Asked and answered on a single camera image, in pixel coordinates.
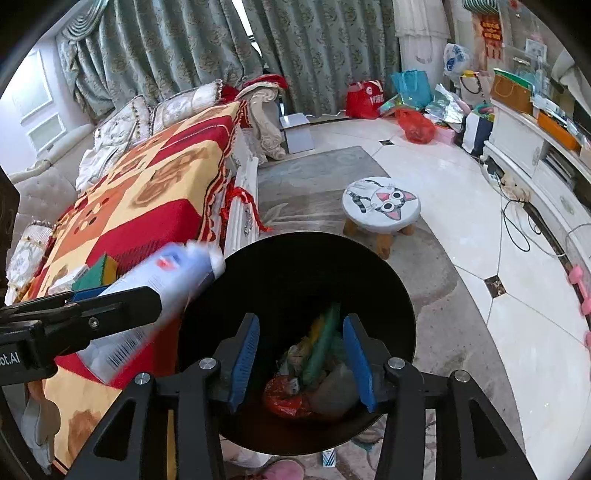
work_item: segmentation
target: shelf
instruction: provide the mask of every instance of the shelf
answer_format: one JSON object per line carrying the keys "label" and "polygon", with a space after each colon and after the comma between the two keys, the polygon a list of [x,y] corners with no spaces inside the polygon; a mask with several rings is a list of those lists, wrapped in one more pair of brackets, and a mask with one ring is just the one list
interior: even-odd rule
{"label": "shelf", "polygon": [[587,180],[589,184],[591,184],[591,170],[589,170],[579,159],[579,156],[576,152],[567,150],[566,147],[557,141],[554,137],[552,137],[548,132],[541,129],[538,124],[536,123],[535,119],[532,116],[525,115],[523,113],[516,112],[511,107],[503,105],[496,100],[491,100],[491,103],[494,107],[497,107],[499,110],[502,110],[507,115],[510,115],[518,122],[522,123],[529,129],[533,130],[538,136],[542,137],[546,140],[550,145],[552,145],[556,150],[558,150],[564,158],[574,167],[576,168],[579,173]]}

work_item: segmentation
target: white floor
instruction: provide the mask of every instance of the white floor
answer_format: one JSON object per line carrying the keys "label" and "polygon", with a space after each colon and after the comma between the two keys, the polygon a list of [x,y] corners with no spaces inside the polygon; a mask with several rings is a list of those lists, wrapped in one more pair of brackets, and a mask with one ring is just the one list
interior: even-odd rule
{"label": "white floor", "polygon": [[[590,357],[587,323],[560,261],[533,244],[525,253],[511,242],[502,224],[505,200],[460,148],[414,145],[387,119],[311,128],[317,148],[288,158],[359,145],[400,187],[419,195],[421,215],[457,267],[505,364],[538,479],[569,478],[591,445]],[[508,215],[529,228],[521,207],[510,205]],[[543,236],[530,233],[552,252]],[[484,279],[495,275],[507,293],[493,300]]]}

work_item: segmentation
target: black trash bin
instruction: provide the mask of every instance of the black trash bin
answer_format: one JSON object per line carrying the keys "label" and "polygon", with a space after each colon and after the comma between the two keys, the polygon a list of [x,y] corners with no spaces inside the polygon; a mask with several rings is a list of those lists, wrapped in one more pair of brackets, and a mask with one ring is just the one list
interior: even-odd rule
{"label": "black trash bin", "polygon": [[235,415],[222,417],[224,437],[256,452],[305,455],[344,443],[379,418],[359,403],[333,423],[285,420],[262,403],[277,359],[331,301],[341,303],[342,317],[358,314],[369,336],[393,356],[413,360],[415,317],[401,280],[371,250],[329,233],[286,233],[239,250],[227,259],[224,275],[189,305],[180,332],[181,370],[235,335],[246,312],[261,322],[246,398]]}

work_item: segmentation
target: orange box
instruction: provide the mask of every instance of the orange box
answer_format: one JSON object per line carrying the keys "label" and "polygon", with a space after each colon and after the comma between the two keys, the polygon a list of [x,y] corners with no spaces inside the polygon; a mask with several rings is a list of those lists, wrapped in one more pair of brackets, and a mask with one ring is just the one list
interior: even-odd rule
{"label": "orange box", "polygon": [[544,112],[540,112],[540,116],[538,117],[538,125],[541,129],[546,130],[550,135],[552,135],[552,137],[562,143],[569,150],[574,150],[575,152],[579,152],[581,150],[581,145],[579,145],[577,139],[569,134],[567,130],[562,127],[562,125],[556,122],[553,118],[546,115]]}

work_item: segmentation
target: round stool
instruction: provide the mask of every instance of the round stool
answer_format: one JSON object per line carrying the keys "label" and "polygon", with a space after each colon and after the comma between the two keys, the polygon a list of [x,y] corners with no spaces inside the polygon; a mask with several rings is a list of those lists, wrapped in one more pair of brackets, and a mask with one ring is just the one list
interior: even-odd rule
{"label": "round stool", "polygon": [[368,177],[345,189],[343,210],[347,216],[343,233],[352,236],[358,227],[377,233],[378,255],[387,259],[394,232],[414,233],[421,202],[415,194],[398,188],[393,179]]}

